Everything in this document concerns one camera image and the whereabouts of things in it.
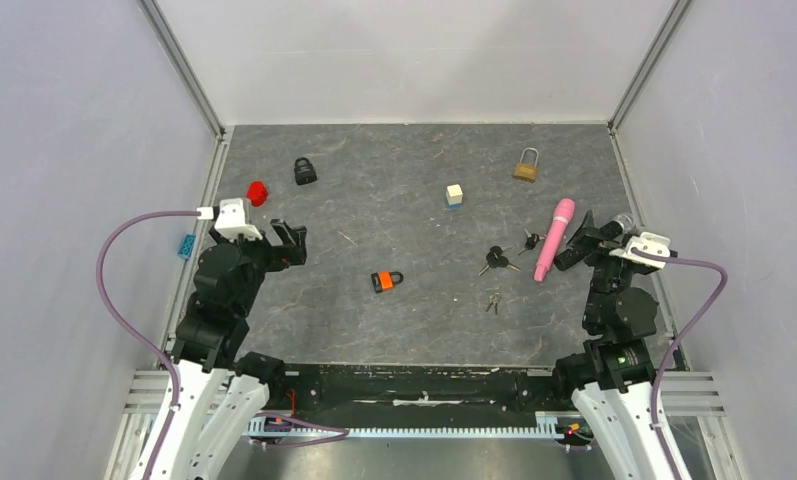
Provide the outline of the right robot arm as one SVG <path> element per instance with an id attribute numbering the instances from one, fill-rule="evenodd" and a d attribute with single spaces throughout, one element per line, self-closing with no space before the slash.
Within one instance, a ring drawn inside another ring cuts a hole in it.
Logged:
<path id="1" fill-rule="evenodd" d="M 669 238 L 635 229 L 627 214 L 597 226 L 588 211 L 554 259 L 560 271 L 583 263 L 592 277 L 582 318 L 589 338 L 583 352 L 556 362 L 552 396 L 579 411 L 617 479 L 690 476 L 662 401 L 652 395 L 657 370 L 646 340 L 657 331 L 659 303 L 632 284 L 676 254 Z"/>

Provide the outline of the black key bunch small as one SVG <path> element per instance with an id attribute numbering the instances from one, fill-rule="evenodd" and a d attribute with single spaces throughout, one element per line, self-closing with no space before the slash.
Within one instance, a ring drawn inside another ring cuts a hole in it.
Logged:
<path id="1" fill-rule="evenodd" d="M 519 255 L 534 250 L 541 242 L 543 242 L 546 239 L 545 235 L 540 235 L 538 233 L 531 232 L 527 229 L 524 230 L 524 233 L 526 239 L 522 249 L 519 251 Z"/>

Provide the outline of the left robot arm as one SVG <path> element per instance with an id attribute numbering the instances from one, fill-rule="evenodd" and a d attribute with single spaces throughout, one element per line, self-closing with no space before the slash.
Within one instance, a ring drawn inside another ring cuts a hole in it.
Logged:
<path id="1" fill-rule="evenodd" d="M 226 240 L 212 232 L 215 243 L 198 258 L 195 290 L 175 330 L 176 374 L 132 478 L 215 478 L 251 419 L 285 401 L 282 360 L 256 352 L 237 355 L 266 275 L 307 259 L 306 227 L 279 219 L 271 226 L 278 245 L 242 234 Z"/>

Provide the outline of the orange black padlock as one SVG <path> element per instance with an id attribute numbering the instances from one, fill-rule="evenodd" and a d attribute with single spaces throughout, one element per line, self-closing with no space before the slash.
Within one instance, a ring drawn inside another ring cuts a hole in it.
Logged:
<path id="1" fill-rule="evenodd" d="M 375 293 L 392 290 L 404 281 L 404 275 L 398 271 L 380 271 L 371 274 L 372 287 Z"/>

